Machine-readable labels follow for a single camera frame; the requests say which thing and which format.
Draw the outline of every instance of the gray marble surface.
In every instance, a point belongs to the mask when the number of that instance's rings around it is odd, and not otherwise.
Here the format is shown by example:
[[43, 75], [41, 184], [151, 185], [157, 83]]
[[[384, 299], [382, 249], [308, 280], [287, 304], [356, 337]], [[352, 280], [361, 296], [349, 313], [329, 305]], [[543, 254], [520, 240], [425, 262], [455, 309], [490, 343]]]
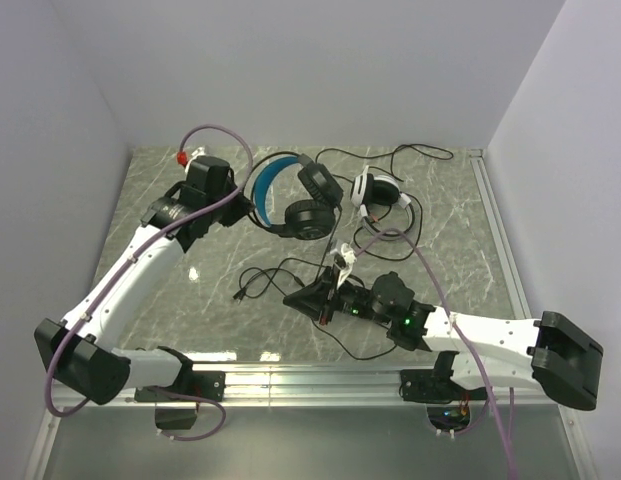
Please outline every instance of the gray marble surface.
[[[283, 148], [314, 157], [322, 147], [259, 147], [254, 149], [255, 158], [258, 160]], [[349, 150], [364, 155], [389, 151], [376, 147]], [[237, 179], [245, 174], [245, 156], [238, 148], [216, 148], [211, 153], [228, 160]], [[430, 160], [414, 151], [403, 151], [396, 157], [395, 172], [406, 180], [404, 191], [416, 195], [424, 207], [420, 246], [447, 291], [451, 308], [469, 314], [513, 318], [469, 160], [472, 151], [457, 149], [454, 153], [455, 158], [451, 161]], [[176, 164], [174, 157], [174, 148], [135, 150], [96, 280], [119, 257], [148, 205], [174, 182], [183, 179], [183, 169]], [[321, 159], [333, 173], [348, 178], [360, 173], [365, 164], [363, 160], [335, 153], [326, 153]], [[374, 160], [369, 164], [388, 168], [389, 160]], [[270, 219], [274, 223], [283, 221], [283, 211], [291, 202], [309, 198], [296, 173], [297, 167], [290, 167], [274, 182], [268, 204]], [[347, 194], [349, 185], [340, 183]], [[405, 213], [398, 209], [382, 225], [404, 228], [406, 222]], [[349, 241], [357, 226], [355, 209], [345, 197], [343, 218], [336, 237]], [[365, 242], [369, 236], [364, 232], [359, 238]], [[326, 239], [314, 242], [280, 239], [256, 228], [247, 219], [230, 229], [215, 225], [174, 269], [166, 272], [166, 277], [148, 296], [136, 318], [128, 323], [121, 337], [121, 347], [168, 345], [183, 352], [207, 354], [201, 358], [239, 362], [353, 361], [332, 339], [315, 330], [307, 317], [285, 307], [281, 303], [282, 295], [276, 289], [271, 288], [257, 300], [245, 299], [241, 303], [232, 300], [238, 290], [239, 274], [245, 268], [273, 267], [286, 256], [318, 262], [325, 242]], [[400, 257], [407, 252], [407, 245], [378, 242], [371, 250]], [[298, 263], [289, 263], [288, 268], [306, 283], [314, 278], [316, 271], [315, 267]], [[353, 273], [369, 286], [377, 276], [391, 270], [416, 292], [415, 299], [439, 304], [416, 256], [402, 263], [363, 256]], [[287, 275], [280, 275], [277, 283], [288, 292], [297, 288]], [[384, 330], [378, 326], [342, 314], [336, 314], [327, 329], [355, 355], [374, 355], [392, 346], [385, 338]], [[433, 359], [433, 354], [397, 349], [375, 361], [429, 364]]]

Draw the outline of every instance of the blue headband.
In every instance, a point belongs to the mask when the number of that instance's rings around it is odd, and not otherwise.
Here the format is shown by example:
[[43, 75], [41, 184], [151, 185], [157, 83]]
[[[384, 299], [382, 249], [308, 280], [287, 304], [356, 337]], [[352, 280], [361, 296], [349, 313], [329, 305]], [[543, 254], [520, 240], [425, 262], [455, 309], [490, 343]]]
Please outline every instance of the blue headband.
[[267, 227], [272, 225], [266, 213], [266, 195], [268, 194], [268, 189], [270, 185], [272, 185], [275, 177], [279, 175], [282, 170], [298, 162], [299, 160], [297, 157], [290, 156], [280, 158], [264, 168], [254, 181], [254, 204], [257, 207], [259, 216]]

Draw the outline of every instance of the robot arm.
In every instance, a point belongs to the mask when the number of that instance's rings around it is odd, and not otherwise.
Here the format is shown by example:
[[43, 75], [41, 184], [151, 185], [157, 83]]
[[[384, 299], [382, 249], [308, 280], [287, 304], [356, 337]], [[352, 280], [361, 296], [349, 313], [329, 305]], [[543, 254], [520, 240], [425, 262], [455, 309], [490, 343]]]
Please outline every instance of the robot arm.
[[461, 313], [450, 318], [441, 307], [414, 300], [414, 291], [395, 272], [377, 278], [371, 289], [346, 281], [334, 289], [335, 272], [326, 268], [317, 281], [283, 303], [311, 319], [328, 320], [334, 310], [388, 325], [387, 337], [406, 350], [440, 352], [433, 369], [402, 373], [402, 396], [421, 403], [449, 403], [485, 386], [456, 323], [481, 357], [495, 387], [543, 391], [557, 403], [594, 410], [603, 348], [566, 317], [544, 312], [541, 319], [500, 320]]
[[[40, 323], [35, 340], [47, 369], [61, 340], [78, 322], [83, 322], [63, 351], [54, 372], [55, 379], [99, 405], [112, 400], [124, 388], [172, 387], [184, 381], [192, 370], [192, 362], [185, 356], [166, 347], [151, 351], [119, 350], [116, 348], [119, 337], [147, 294], [195, 240], [202, 238], [214, 223], [234, 225], [252, 210], [252, 203], [237, 195], [224, 207], [160, 238], [139, 258], [131, 255], [162, 228], [226, 197], [237, 188], [233, 177], [224, 160], [198, 157], [190, 162], [186, 180], [175, 184], [150, 206], [121, 257], [94, 290], [64, 315], [61, 322], [45, 319]], [[104, 291], [131, 258], [134, 264], [118, 278], [86, 321], [86, 305]]]

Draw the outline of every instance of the ear cushion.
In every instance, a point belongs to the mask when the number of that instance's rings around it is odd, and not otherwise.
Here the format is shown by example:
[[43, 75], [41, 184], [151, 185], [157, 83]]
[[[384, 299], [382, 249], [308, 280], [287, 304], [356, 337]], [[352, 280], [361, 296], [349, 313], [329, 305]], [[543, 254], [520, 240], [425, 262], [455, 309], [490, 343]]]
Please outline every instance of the ear cushion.
[[286, 225], [300, 240], [315, 240], [330, 234], [335, 224], [334, 211], [316, 200], [299, 200], [285, 211]]
[[321, 190], [319, 190], [319, 187], [314, 183], [305, 168], [297, 174], [297, 177], [299, 177], [299, 180], [301, 180], [301, 183], [312, 198], [317, 202], [328, 203], [328, 200], [324, 197], [323, 193], [321, 193]]
[[366, 190], [363, 192], [363, 205], [369, 205], [374, 202], [374, 195], [372, 189], [374, 187], [374, 175], [371, 173], [366, 174]]
[[371, 188], [371, 202], [390, 207], [399, 200], [399, 189], [388, 182], [375, 180]]

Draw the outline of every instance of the headphones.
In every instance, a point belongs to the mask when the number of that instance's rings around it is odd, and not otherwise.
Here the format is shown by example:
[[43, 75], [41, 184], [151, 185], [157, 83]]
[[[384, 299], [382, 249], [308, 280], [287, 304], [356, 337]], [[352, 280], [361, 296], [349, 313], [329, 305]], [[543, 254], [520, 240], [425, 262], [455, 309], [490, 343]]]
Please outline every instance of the headphones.
[[[290, 165], [300, 164], [297, 177], [312, 200], [299, 200], [286, 208], [283, 224], [272, 224], [266, 212], [266, 196], [275, 177]], [[328, 236], [335, 226], [335, 208], [341, 208], [343, 189], [328, 172], [307, 155], [287, 156], [264, 168], [254, 182], [253, 200], [264, 230], [282, 238], [317, 240]]]
[[[410, 225], [403, 233], [408, 233], [414, 227], [416, 215], [410, 197], [401, 192], [396, 179], [390, 175], [372, 175], [368, 173], [367, 165], [363, 172], [354, 179], [350, 190], [350, 201], [359, 210], [359, 217], [363, 220], [366, 230], [373, 235], [379, 233], [380, 230], [374, 226], [374, 220], [370, 217], [368, 211], [370, 205], [386, 207], [399, 205], [406, 210], [410, 219]], [[380, 237], [380, 240], [397, 240], [400, 237], [399, 234], [388, 233]]]

